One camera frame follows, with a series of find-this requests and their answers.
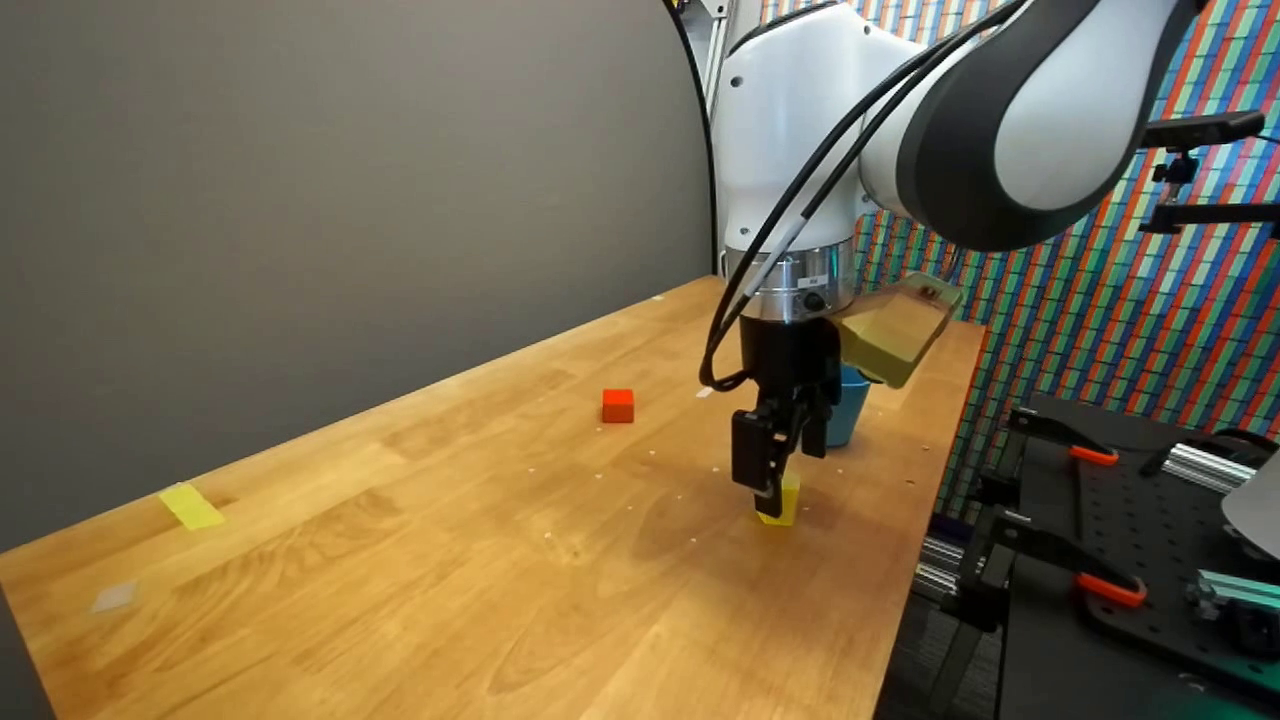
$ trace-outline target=black cable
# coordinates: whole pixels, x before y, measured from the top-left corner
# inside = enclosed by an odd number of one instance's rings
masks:
[[[730,303],[730,315],[725,321],[727,312],[727,301],[737,294],[742,272],[751,266],[751,261],[759,256],[768,231],[775,227],[775,221],[785,215],[785,207],[799,196],[799,188],[806,183],[806,175],[816,171],[816,163],[839,142],[839,137],[883,94],[893,91],[905,77],[920,72],[945,45],[912,54],[907,62],[899,62],[893,77],[883,77],[860,105],[851,105],[839,123],[831,123],[831,130],[816,142],[816,153],[803,161],[803,168],[793,175],[793,183],[785,188],[785,196],[772,202],[772,210],[764,215],[764,223],[757,227],[747,253],[740,256],[740,262],[730,266],[725,293],[718,293],[718,303],[715,303],[715,315],[706,324],[706,344],[705,344],[705,363],[699,363],[699,380],[715,393],[730,393],[742,373],[730,373],[725,380],[715,380],[713,373],[713,357],[718,347],[718,339],[727,334],[730,321],[742,312],[747,294],[740,294]]]
[[[757,262],[768,231],[775,227],[775,221],[787,210],[787,202],[799,196],[799,188],[806,183],[806,175],[825,163],[825,154],[844,139],[844,130],[883,94],[895,87],[895,94],[874,113],[874,120],[856,137],[856,142],[839,154],[835,171],[818,183],[818,191],[803,202],[799,210],[799,227],[806,223],[806,215],[828,198],[828,191],[839,183],[839,175],[848,171],[848,163],[865,153],[865,142],[874,137],[874,127],[893,116],[893,109],[937,66],[945,62],[956,46],[964,46],[974,30],[1004,22],[1011,13],[1021,13],[1024,0],[994,9],[990,17],[974,19],[971,28],[964,28],[951,39],[933,45],[929,50],[905,59],[893,77],[883,77],[860,105],[851,105],[839,123],[831,123],[831,130],[816,142],[816,153],[803,161],[803,168],[793,175],[793,183],[785,188],[785,196],[772,202],[768,221],[757,227],[747,253],[740,256],[730,280],[718,293],[715,315],[706,324],[706,344],[705,344],[705,360],[699,360],[699,380],[715,393],[730,393],[747,373],[730,373],[725,380],[715,380],[713,360],[718,339],[727,334],[727,327],[737,324],[737,315],[742,312],[747,294],[740,294],[730,308],[727,301],[737,294],[742,272]]]
[[[699,77],[699,66],[696,66],[696,54],[692,54],[692,45],[688,45],[688,34],[682,34],[682,22],[678,22],[678,13],[688,9],[688,4],[662,4],[666,9],[666,19],[672,19],[672,30],[678,34],[678,46],[682,46],[682,62],[688,62],[688,77],[692,77],[692,91],[696,91],[696,116],[699,116],[699,127],[705,127],[705,161],[706,161],[706,207],[713,207],[713,266],[715,266],[715,244],[718,244],[718,227],[715,227],[715,221],[718,221],[718,207],[715,207],[715,153],[713,153],[713,116],[706,116],[706,94],[715,91],[715,87],[705,87],[705,77]]]

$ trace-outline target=colorful wall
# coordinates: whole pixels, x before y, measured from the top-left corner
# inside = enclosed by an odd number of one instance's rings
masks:
[[[937,39],[999,0],[851,0],[907,39]],[[757,19],[803,9],[764,0]],[[1280,137],[1280,0],[1207,0],[1150,116],[1226,109],[1266,113]],[[860,231],[856,285],[905,272],[956,272],[961,315],[990,327],[967,400],[945,506],[956,510],[974,472],[994,463],[999,417],[1014,400],[1063,395],[1181,428],[1240,425],[1280,435],[1280,244],[1258,223],[1143,237],[1164,188],[1164,153],[1139,153],[1117,191],[1053,244],[978,256],[941,244],[912,221],[872,215]],[[1266,139],[1200,153],[1185,198],[1280,198],[1280,146]]]

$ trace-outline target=gray backdrop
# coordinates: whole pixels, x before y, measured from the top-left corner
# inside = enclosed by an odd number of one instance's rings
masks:
[[[659,0],[2,0],[0,550],[699,274],[706,223]]]

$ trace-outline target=yellow sticky note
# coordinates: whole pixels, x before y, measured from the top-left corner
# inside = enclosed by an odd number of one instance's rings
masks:
[[[222,523],[222,510],[217,510],[197,485],[171,485],[171,489],[163,489],[163,490],[158,490],[158,503],[163,503],[189,530]]]
[[[799,510],[799,469],[785,472],[785,510],[780,515],[759,515],[764,526],[797,526],[797,510]]]

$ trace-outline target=red cube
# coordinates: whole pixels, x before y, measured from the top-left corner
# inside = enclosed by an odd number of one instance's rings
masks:
[[[633,388],[602,388],[598,425],[633,425],[633,420],[637,420],[637,393]]]

